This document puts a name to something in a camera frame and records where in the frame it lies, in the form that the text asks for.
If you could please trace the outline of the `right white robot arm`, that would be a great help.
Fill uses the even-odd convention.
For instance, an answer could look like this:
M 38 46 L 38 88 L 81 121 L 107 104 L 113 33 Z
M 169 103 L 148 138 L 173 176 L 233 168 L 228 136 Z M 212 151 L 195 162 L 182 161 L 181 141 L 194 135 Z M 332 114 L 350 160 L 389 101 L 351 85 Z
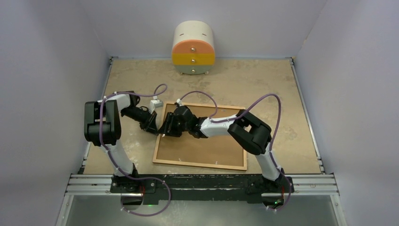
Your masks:
M 291 181 L 274 157 L 271 127 L 248 110 L 240 110 L 228 117 L 211 118 L 197 117 L 187 106 L 178 106 L 167 113 L 158 133 L 180 137 L 184 132 L 197 139 L 231 136 L 245 151 L 255 156 L 267 190 L 275 192 L 281 187 L 286 190 L 292 188 Z

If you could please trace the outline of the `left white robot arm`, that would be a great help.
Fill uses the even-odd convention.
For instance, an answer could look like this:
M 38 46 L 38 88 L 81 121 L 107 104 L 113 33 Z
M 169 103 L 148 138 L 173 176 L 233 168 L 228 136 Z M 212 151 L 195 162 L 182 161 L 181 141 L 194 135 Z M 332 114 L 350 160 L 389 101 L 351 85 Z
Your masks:
M 133 91 L 115 92 L 84 105 L 85 139 L 102 148 L 113 165 L 115 183 L 122 182 L 122 187 L 130 193 L 140 188 L 141 177 L 121 143 L 120 118 L 127 116 L 138 122 L 141 130 L 158 134 L 157 113 L 145 106 L 138 107 L 141 97 Z

